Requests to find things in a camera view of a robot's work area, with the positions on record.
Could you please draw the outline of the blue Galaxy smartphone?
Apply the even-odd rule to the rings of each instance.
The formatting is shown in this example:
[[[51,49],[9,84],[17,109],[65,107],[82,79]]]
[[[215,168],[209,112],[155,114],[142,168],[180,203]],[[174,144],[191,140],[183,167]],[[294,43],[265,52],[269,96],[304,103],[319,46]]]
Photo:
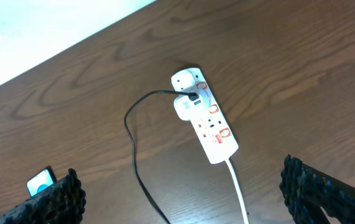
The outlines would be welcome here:
[[[41,191],[45,190],[47,187],[50,187],[52,184],[56,183],[56,181],[57,179],[51,167],[46,167],[29,179],[26,183],[26,187],[29,195],[33,197],[34,195],[37,195]]]

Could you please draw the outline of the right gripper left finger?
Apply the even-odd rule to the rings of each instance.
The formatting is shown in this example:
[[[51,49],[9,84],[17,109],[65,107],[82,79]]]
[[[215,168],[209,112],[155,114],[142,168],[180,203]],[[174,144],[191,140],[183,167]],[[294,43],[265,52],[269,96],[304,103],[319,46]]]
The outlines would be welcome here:
[[[0,224],[79,224],[86,193],[74,169],[37,195],[0,215]]]

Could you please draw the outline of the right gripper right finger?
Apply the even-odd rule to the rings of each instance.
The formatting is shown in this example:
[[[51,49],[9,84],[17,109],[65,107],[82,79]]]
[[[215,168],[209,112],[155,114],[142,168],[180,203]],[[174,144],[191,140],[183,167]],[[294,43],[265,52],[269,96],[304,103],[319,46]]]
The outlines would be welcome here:
[[[279,188],[295,223],[355,223],[355,188],[288,155]]]

